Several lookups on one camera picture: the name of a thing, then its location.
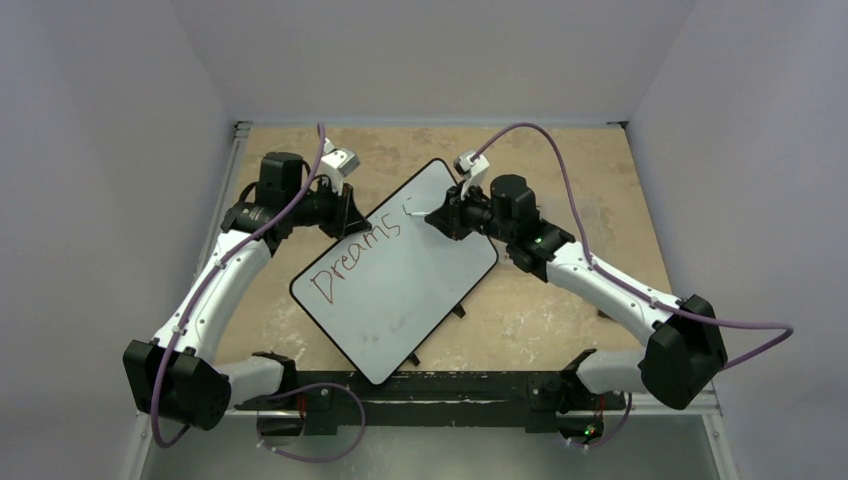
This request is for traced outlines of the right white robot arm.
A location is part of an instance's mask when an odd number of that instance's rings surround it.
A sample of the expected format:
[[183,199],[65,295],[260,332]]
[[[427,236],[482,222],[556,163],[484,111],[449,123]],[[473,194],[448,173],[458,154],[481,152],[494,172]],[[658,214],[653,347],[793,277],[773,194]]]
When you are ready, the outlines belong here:
[[563,407],[584,407],[602,394],[649,393],[683,410],[728,364],[712,305],[680,299],[620,273],[585,250],[572,234],[545,220],[524,177],[496,177],[485,194],[462,182],[425,214],[427,224],[460,241],[472,233],[502,242],[512,263],[567,290],[623,326],[641,347],[581,352],[561,371]]

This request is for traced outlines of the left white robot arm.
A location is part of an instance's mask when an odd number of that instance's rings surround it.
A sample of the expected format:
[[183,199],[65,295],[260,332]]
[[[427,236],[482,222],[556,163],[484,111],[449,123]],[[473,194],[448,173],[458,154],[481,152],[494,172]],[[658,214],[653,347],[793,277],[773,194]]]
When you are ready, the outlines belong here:
[[294,228],[316,226],[337,240],[370,229],[345,180],[359,164],[351,150],[335,147],[313,166],[288,152],[262,158],[258,179],[225,213],[213,252],[183,302],[150,340],[133,340],[124,351],[139,411],[208,431],[249,400],[261,397],[275,409],[295,402],[293,360],[273,353],[224,366],[214,360],[248,287]]

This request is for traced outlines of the white whiteboard black frame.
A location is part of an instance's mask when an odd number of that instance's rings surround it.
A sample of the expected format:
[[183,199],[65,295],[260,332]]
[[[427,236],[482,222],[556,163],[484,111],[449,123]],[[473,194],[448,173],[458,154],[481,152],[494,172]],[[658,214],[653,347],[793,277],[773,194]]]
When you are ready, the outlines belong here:
[[478,233],[452,240],[424,218],[456,183],[447,163],[421,167],[368,216],[369,231],[336,242],[290,283],[293,300],[373,385],[384,383],[493,270]]

